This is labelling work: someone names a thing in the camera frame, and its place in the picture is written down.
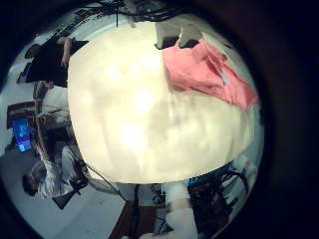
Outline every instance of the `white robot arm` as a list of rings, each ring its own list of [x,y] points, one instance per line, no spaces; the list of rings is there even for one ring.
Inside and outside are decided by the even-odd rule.
[[[172,231],[162,235],[148,233],[142,235],[140,239],[196,239],[197,229],[184,182],[164,183],[161,187],[165,191],[167,209],[165,220]]]

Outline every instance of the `desk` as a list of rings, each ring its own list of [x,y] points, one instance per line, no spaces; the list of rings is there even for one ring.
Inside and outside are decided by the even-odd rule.
[[[84,161],[110,181],[198,176],[233,160],[253,136],[252,110],[195,91],[173,91],[156,41],[154,23],[120,26],[70,61],[75,136]]]

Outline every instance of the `computer monitor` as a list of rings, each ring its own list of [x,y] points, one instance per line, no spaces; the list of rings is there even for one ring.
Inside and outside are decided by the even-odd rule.
[[[20,151],[31,149],[30,131],[28,119],[15,119],[12,121],[13,133],[15,135]]]

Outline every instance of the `wire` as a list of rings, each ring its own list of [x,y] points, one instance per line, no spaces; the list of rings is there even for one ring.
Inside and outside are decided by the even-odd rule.
[[[71,149],[70,147],[69,147],[69,150],[72,152],[73,156],[75,156],[79,161],[84,162],[81,158],[79,158],[79,157],[72,151],[72,149]],[[111,186],[111,188],[112,188],[116,193],[118,193],[119,196],[122,197],[123,200],[125,200],[126,202],[128,202],[128,200],[123,196],[123,194],[122,194],[119,190],[117,190],[109,181],[107,181],[100,173],[98,173],[96,170],[92,169],[87,163],[84,162],[84,164],[85,164],[87,167],[89,167],[92,171],[94,171],[95,173],[97,173],[103,180],[105,180],[105,181],[109,184],[109,186]]]
[[[46,105],[46,104],[42,104],[42,106],[45,106],[45,107],[51,107],[51,108],[55,108],[55,109],[58,109],[60,111],[64,111],[64,112],[69,112],[69,110],[64,110],[63,108],[67,108],[68,106],[64,106],[64,107],[54,107],[54,106],[50,106],[50,105]]]
[[[61,118],[64,118],[64,119],[66,119],[66,120],[69,120],[69,118],[64,117],[64,116],[62,116],[62,115],[60,115],[60,114],[56,114],[56,113],[48,113],[48,115],[53,115],[53,116],[57,116],[57,117],[61,117]]]
[[[105,180],[105,181],[109,184],[109,186],[111,186],[112,189],[113,189],[115,192],[117,192],[117,193],[119,194],[119,196],[122,197],[123,200],[125,200],[126,202],[128,202],[128,200],[123,196],[123,194],[122,194],[119,190],[117,190],[109,181],[107,181],[107,180],[106,180],[102,175],[100,175],[96,170],[92,169],[87,163],[85,163],[85,164],[86,164],[86,166],[88,166],[91,170],[93,170],[95,173],[97,173],[103,180]]]
[[[161,229],[162,229],[162,227],[163,227],[165,224],[166,224],[166,221],[164,221],[164,222],[161,223],[161,225],[160,225],[160,227],[159,227],[158,234],[160,234]]]

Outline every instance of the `pink cloth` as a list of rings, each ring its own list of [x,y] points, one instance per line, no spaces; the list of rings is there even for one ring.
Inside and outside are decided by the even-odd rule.
[[[257,93],[225,64],[226,56],[204,40],[191,49],[176,44],[162,54],[173,85],[201,91],[245,110],[258,103]]]

